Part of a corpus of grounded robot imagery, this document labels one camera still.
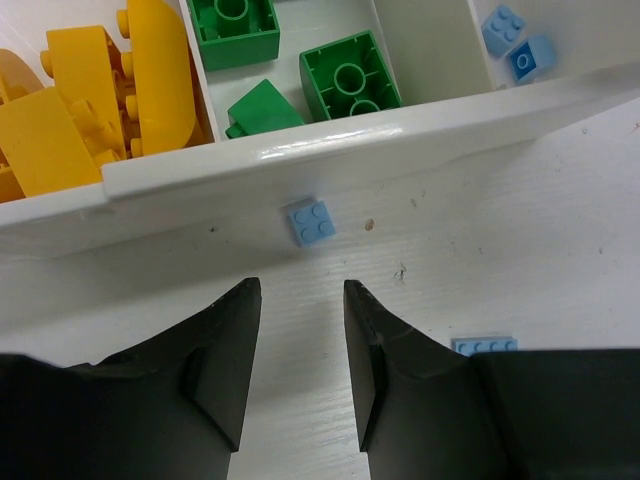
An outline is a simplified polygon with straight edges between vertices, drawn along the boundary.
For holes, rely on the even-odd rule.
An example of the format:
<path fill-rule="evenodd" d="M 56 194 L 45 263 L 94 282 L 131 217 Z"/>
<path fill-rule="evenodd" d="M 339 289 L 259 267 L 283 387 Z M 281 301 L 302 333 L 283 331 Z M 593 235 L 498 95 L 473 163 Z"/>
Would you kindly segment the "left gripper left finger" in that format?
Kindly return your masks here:
<path fill-rule="evenodd" d="M 239 449 L 261 317 L 247 278 L 98 364 L 1 358 L 5 479 L 223 479 Z"/>

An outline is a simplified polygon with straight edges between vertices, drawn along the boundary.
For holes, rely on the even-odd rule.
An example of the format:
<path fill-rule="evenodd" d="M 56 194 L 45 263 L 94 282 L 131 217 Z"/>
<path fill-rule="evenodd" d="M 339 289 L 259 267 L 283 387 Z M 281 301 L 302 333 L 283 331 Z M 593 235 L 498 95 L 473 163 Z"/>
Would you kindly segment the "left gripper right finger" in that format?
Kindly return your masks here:
<path fill-rule="evenodd" d="M 639 353 L 465 356 L 344 284 L 358 442 L 374 479 L 635 479 Z"/>

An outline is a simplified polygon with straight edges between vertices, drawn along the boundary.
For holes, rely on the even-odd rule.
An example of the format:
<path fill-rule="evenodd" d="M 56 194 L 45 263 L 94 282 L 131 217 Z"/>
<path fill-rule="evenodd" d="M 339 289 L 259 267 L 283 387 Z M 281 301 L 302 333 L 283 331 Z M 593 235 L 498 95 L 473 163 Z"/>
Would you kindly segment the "light blue lego piece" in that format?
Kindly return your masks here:
<path fill-rule="evenodd" d="M 514 337 L 466 337 L 451 340 L 451 348 L 469 357 L 477 353 L 516 351 L 518 341 Z"/>
<path fill-rule="evenodd" d="M 481 32 L 488 53 L 501 58 L 508 53 L 519 39 L 526 21 L 505 5 L 498 5 L 485 19 Z"/>
<path fill-rule="evenodd" d="M 336 234 L 322 200 L 310 199 L 287 208 L 287 221 L 299 247 L 309 247 Z"/>

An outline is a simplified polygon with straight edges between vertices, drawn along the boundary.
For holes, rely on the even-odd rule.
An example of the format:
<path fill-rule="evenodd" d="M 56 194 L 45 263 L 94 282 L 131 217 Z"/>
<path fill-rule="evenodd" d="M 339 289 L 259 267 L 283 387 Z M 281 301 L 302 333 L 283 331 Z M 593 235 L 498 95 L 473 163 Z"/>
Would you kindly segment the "yellow curved lego brick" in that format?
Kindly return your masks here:
<path fill-rule="evenodd" d="M 128 1 L 117 12 L 120 34 L 131 50 L 121 54 L 134 92 L 125 99 L 140 134 L 130 140 L 134 157 L 193 146 L 203 139 L 197 116 L 184 24 L 163 1 Z"/>

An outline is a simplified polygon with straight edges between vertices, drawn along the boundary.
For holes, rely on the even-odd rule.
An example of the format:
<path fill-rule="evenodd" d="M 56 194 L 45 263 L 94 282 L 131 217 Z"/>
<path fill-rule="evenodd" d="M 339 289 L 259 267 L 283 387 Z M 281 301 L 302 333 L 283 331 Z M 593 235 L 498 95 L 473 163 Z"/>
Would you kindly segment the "green lego plate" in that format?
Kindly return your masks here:
<path fill-rule="evenodd" d="M 268 80 L 258 83 L 227 111 L 228 139 L 299 127 L 302 116 Z"/>

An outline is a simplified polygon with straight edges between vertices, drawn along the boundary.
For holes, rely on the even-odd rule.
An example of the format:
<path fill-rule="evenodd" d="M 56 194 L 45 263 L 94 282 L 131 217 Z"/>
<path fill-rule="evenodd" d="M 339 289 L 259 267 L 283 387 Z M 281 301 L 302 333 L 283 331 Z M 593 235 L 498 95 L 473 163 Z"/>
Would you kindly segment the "green lego brick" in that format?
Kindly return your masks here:
<path fill-rule="evenodd" d="M 188 1 L 206 72 L 273 61 L 280 27 L 271 0 Z"/>
<path fill-rule="evenodd" d="M 396 83 L 369 30 L 302 52 L 299 71 L 315 122 L 402 106 Z"/>

